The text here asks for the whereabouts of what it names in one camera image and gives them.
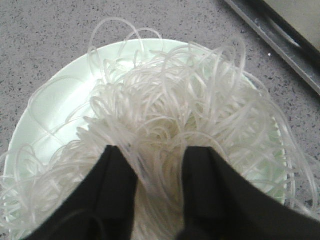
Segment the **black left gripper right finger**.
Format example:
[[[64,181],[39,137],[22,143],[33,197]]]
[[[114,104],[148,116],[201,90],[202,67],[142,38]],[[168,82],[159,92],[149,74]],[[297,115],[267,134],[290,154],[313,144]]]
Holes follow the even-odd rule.
[[[212,148],[190,146],[182,163],[179,240],[317,240],[318,221],[262,193]]]

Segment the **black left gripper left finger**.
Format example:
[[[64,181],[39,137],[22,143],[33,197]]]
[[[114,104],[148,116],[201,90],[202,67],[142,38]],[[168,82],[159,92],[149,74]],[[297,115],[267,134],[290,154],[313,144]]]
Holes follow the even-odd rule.
[[[137,175],[108,145],[86,178],[28,240],[129,240]]]

